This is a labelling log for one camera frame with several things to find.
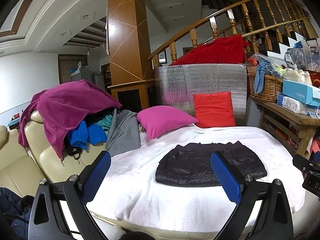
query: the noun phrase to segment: blue jacket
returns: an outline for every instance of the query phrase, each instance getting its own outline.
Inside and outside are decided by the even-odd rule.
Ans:
[[[7,188],[0,187],[0,209],[3,213],[19,216],[27,221],[30,219],[33,197],[19,197]],[[18,219],[8,219],[15,233],[22,240],[28,240],[28,224]]]

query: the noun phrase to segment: white blanket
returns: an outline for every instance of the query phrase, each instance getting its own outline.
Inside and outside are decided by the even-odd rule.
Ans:
[[[155,181],[158,162],[177,144],[235,143],[240,141],[262,160],[268,175],[280,179],[292,212],[304,204],[301,172],[288,151],[270,134],[254,127],[201,129],[182,127],[153,140],[142,135],[140,149],[112,157],[111,167],[87,208],[103,217],[132,224],[182,232],[218,232],[235,204],[222,187],[172,187]],[[252,226],[261,203],[256,203],[247,226]]]

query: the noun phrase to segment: curtain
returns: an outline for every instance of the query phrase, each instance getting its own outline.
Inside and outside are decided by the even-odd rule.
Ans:
[[[78,63],[81,61],[87,65],[87,55],[58,55],[58,71],[60,84],[71,82],[71,69],[77,69]]]

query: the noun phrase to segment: insulation foil panel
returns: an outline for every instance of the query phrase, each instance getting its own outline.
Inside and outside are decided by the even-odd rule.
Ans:
[[[236,125],[244,125],[247,76],[242,64],[193,64],[155,69],[159,104],[195,116],[194,94],[231,91]]]

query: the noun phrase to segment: framed picture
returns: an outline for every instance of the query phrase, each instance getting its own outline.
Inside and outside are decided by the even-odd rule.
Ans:
[[[193,47],[185,47],[185,48],[182,48],[183,50],[183,55],[185,55],[186,53],[188,53],[190,50],[192,50]]]
[[[167,64],[168,63],[167,62],[167,54],[166,54],[165,50],[162,51],[161,53],[159,53],[159,63],[160,64]]]

